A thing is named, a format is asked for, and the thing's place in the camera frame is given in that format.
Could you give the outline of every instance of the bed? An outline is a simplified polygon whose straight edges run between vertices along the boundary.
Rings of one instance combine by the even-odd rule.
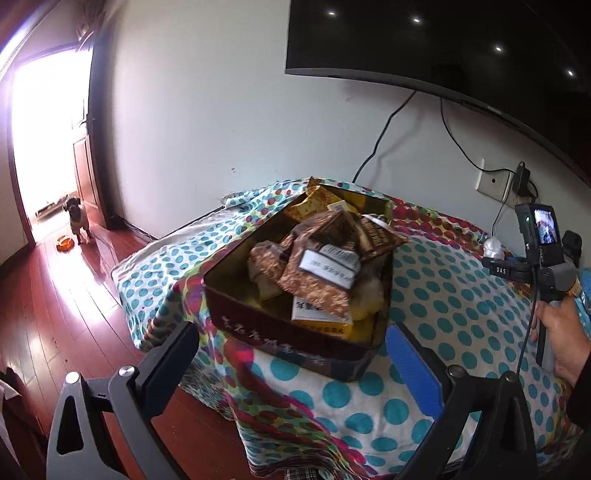
[[[410,240],[395,251],[390,318],[404,322],[446,364],[494,377],[515,368],[527,328],[526,292],[482,268],[482,230],[461,219],[354,184],[324,184],[388,198],[396,229]],[[181,388],[236,421],[251,471],[312,466],[325,478],[399,472],[428,432],[385,348],[359,381],[341,383],[238,342],[211,323],[202,277],[242,238],[300,195],[287,180],[223,200],[223,208],[150,244],[112,273],[134,344],[159,345],[178,322],[195,322],[200,348]],[[565,415],[570,387],[541,370],[527,347],[520,381],[530,409],[538,463],[569,455],[578,429]],[[470,415],[450,459],[461,460],[478,422]]]

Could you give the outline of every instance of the white wall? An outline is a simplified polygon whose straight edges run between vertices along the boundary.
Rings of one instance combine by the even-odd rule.
[[[309,175],[351,180],[409,91],[285,75],[288,10],[289,0],[130,0],[117,14],[110,168],[120,215],[161,236],[232,191]],[[446,108],[475,161],[525,161],[561,230],[591,245],[591,189],[522,135]],[[393,120],[359,183],[490,230],[500,203],[475,190],[477,177],[443,128],[439,100],[421,93]],[[495,231],[523,251],[513,211]]]
[[[30,35],[14,64],[43,50],[77,41],[76,11],[76,0],[63,0],[58,4]],[[0,264],[27,244],[8,168],[7,120],[13,72],[11,68],[0,82]]]

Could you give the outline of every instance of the yellow snack package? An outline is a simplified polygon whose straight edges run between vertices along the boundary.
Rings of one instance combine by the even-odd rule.
[[[299,297],[294,297],[291,321],[310,330],[341,339],[347,339],[353,330],[353,321],[350,316],[340,319]]]
[[[375,315],[353,323],[351,333],[346,338],[349,342],[369,345],[374,334]]]
[[[332,212],[340,212],[341,210],[347,210],[348,212],[359,213],[357,211],[357,208],[355,208],[353,205],[349,205],[345,200],[331,203],[330,205],[327,205],[327,208]]]
[[[288,217],[293,218],[296,222],[303,222],[317,213],[325,212],[328,210],[328,205],[342,200],[321,185],[309,187],[306,195],[308,197],[303,202],[283,210]]]

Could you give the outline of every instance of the white label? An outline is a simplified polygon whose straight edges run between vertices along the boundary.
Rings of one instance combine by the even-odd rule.
[[[300,297],[294,297],[294,304],[291,309],[291,319],[312,320],[315,322],[339,322],[346,325],[353,323],[349,314],[347,314],[345,318],[338,318],[336,315],[320,310],[309,301],[305,301]]]
[[[312,250],[306,250],[304,252],[299,268],[317,277],[324,278],[345,290],[349,290],[355,280],[355,272],[353,270]]]
[[[320,253],[324,256],[340,263],[344,267],[359,273],[361,263],[359,262],[359,255],[351,250],[344,250],[334,245],[325,245],[320,249]]]

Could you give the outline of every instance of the orange pet bowl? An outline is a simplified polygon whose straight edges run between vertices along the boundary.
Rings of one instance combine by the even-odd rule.
[[[67,235],[62,235],[56,241],[56,249],[58,252],[67,252],[74,248],[74,240]]]

